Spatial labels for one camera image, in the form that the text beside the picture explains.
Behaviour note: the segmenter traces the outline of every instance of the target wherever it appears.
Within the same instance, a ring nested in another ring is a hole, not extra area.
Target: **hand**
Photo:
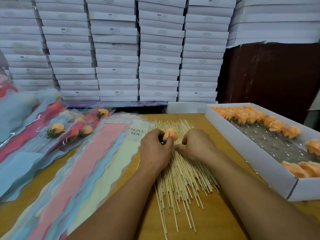
[[[164,131],[154,129],[147,133],[141,140],[141,168],[154,170],[157,175],[168,165],[174,145],[174,140],[171,136],[167,138],[165,145],[160,143],[158,136],[163,136],[164,134]]]
[[[190,129],[183,137],[182,144],[177,144],[174,148],[191,160],[205,164],[219,153],[219,149],[202,129]]]

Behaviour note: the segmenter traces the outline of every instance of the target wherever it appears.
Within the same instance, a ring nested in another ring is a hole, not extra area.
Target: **table surface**
[[[209,134],[210,138],[216,143],[219,149],[234,160],[238,165],[247,170],[251,175],[260,181],[263,181],[258,174],[244,161],[237,151],[226,141],[226,139],[210,124],[203,113],[185,113],[185,114],[147,114],[144,115],[150,121],[178,121],[186,119],[194,123],[198,129],[203,129]],[[121,178],[116,182],[112,192],[119,189],[136,171],[139,162],[140,153],[137,153],[130,163],[124,169]],[[42,170],[34,180],[22,189],[20,197],[14,202],[6,202],[0,205],[0,237],[5,234],[16,222],[24,209],[29,206],[39,195],[42,188],[50,182],[56,172],[66,163],[65,158],[58,159],[50,167]],[[166,212],[165,220],[168,230],[168,239],[188,240],[188,239],[247,239],[246,231],[239,220],[237,214],[232,208],[223,192],[213,193],[206,196],[203,192],[199,193],[204,210],[198,207],[196,202],[191,202],[191,212],[196,226],[197,233],[190,229],[186,213],[182,210],[178,213],[177,222],[179,232],[175,227],[174,216]],[[320,201],[293,202],[299,210],[307,214],[314,221],[320,223]],[[143,210],[135,239],[157,240],[165,239],[161,223],[157,198],[152,188],[146,206]]]

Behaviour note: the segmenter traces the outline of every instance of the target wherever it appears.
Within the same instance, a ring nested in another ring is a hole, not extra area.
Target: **right hand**
[[[190,129],[182,139],[182,144],[174,148],[179,153],[186,154],[191,160],[209,163],[219,153],[219,149],[208,134],[202,129]]]

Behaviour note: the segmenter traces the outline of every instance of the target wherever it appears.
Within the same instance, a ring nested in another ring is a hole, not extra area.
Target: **left hand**
[[[174,140],[168,137],[166,144],[162,145],[158,136],[163,136],[165,133],[160,129],[154,129],[147,133],[141,140],[140,147],[140,165],[146,170],[153,170],[157,175],[164,169],[171,156]]]

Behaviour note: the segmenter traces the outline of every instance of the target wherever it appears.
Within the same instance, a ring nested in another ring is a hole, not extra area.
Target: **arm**
[[[147,201],[150,189],[158,174],[170,160],[172,137],[165,145],[158,136],[159,129],[146,134],[141,140],[140,168],[92,216],[70,236],[71,239],[133,239],[137,224]]]
[[[204,131],[189,130],[175,148],[210,168],[253,240],[320,238],[319,225],[232,161]]]

